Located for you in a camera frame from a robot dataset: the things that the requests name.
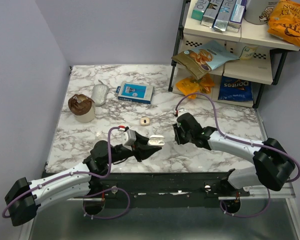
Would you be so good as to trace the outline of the white earbud charging case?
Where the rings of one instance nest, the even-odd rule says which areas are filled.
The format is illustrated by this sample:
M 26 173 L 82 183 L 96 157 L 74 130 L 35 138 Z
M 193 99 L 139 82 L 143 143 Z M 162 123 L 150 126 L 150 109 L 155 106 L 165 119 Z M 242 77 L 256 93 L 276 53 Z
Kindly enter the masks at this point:
M 151 135 L 148 138 L 148 146 L 163 147 L 165 145 L 165 137 L 163 135 Z

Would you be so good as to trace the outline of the beige earbud charging case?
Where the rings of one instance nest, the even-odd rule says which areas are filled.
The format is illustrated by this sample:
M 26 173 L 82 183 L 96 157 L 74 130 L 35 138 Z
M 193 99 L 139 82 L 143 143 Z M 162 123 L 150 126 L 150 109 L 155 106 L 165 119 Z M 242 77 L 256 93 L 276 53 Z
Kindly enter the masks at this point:
M 151 123 L 150 118 L 148 118 L 148 117 L 142 117 L 139 122 L 140 122 L 140 125 L 144 126 L 144 127 L 149 126 Z

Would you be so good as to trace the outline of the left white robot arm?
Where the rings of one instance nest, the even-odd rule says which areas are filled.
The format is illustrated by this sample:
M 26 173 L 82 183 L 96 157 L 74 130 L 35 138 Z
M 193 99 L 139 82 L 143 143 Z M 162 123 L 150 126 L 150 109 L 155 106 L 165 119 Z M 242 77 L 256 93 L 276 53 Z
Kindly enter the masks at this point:
M 122 143 L 112 146 L 110 140 L 98 141 L 88 157 L 77 165 L 57 174 L 28 181 L 15 181 L 4 197 L 6 208 L 2 217 L 14 227 L 34 219 L 37 212 L 70 198 L 97 197 L 101 179 L 109 176 L 113 163 L 134 157 L 138 162 L 148 159 L 164 146 L 164 136 L 145 137 L 134 130 L 122 132 Z

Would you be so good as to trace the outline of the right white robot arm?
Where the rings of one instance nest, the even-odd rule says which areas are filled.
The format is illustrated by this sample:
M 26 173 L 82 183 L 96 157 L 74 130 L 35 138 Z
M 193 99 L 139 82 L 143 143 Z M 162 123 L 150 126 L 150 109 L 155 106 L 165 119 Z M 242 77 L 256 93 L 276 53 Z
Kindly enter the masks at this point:
M 226 196 L 233 195 L 241 188 L 258 185 L 280 191 L 296 168 L 294 161 L 274 138 L 254 141 L 226 135 L 216 127 L 202 127 L 188 112 L 181 114 L 172 127 L 174 139 L 179 145 L 192 143 L 198 148 L 237 156 L 253 165 L 244 169 L 230 169 L 226 173 L 217 184 L 217 188 Z

